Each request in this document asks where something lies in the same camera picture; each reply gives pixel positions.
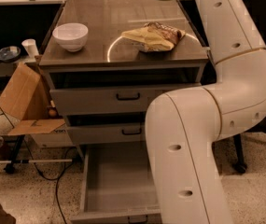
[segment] open cardboard box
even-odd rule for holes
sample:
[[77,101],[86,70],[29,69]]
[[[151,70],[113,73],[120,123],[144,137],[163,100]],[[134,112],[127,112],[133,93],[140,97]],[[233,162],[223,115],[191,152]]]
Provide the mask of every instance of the open cardboard box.
[[42,76],[24,63],[19,63],[0,96],[0,107],[19,119],[8,135],[52,133],[64,125],[64,119],[49,119],[49,91]]

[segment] white robotic arm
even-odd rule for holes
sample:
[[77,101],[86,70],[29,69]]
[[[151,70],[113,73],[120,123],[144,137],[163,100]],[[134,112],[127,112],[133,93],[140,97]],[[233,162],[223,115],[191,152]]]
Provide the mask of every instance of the white robotic arm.
[[266,46],[242,0],[196,0],[217,83],[150,105],[147,150],[165,224],[233,223],[212,143],[266,117]]

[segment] black handle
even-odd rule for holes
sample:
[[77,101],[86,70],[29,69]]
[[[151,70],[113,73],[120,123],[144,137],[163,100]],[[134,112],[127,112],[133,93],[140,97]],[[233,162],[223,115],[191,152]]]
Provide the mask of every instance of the black handle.
[[147,224],[148,223],[148,216],[145,216],[145,221],[138,221],[138,222],[131,222],[130,217],[128,217],[129,224]]
[[122,130],[123,135],[137,135],[137,134],[140,134],[141,132],[142,132],[141,128],[135,133],[126,133],[124,130]]
[[134,101],[134,100],[138,100],[138,99],[140,99],[140,97],[141,97],[141,95],[140,95],[139,92],[136,94],[135,97],[122,97],[122,98],[121,98],[119,94],[116,94],[116,98],[117,98],[119,101]]

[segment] white bowl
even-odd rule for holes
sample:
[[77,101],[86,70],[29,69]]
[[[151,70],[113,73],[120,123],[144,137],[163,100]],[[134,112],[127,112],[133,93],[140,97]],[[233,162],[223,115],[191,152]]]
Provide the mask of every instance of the white bowl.
[[81,23],[67,23],[57,26],[52,35],[62,48],[75,52],[85,46],[88,39],[88,27]]

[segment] gray cabinet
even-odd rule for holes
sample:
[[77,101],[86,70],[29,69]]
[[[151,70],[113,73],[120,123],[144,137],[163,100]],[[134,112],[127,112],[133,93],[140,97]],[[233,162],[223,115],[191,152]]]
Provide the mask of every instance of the gray cabinet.
[[[187,35],[172,51],[153,53],[119,38],[149,21]],[[176,1],[70,0],[58,24],[66,22],[89,26],[86,46],[71,53],[51,38],[40,68],[85,162],[81,211],[72,221],[160,223],[147,159],[146,111],[164,92],[200,86],[206,51]]]

